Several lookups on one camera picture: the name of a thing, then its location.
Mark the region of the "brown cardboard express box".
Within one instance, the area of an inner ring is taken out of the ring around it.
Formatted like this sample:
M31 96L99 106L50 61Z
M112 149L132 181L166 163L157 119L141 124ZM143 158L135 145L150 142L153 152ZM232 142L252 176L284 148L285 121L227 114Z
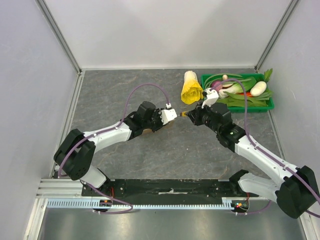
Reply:
M156 130L156 131L152 131L151 129L144 129L142 132L142 136L143 135L147 135L147 134L152 134L152 133L156 133L162 130L167 130L170 129L173 125L174 125L175 121L170 121L168 124L163 125L160 129Z

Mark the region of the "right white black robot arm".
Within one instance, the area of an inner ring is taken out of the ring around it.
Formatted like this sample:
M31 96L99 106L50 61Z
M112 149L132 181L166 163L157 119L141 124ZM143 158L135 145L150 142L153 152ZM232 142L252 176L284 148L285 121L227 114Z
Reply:
M266 198L277 203L293 219L303 213L310 214L310 207L319 203L320 193L314 171L306 165L297 167L259 144L246 129L233 122L225 104L207 106L199 103L185 116L195 126L204 125L215 132L223 147L249 160L268 176L258 177L246 170L235 173L235 181L229 184L233 196L240 197L246 192Z

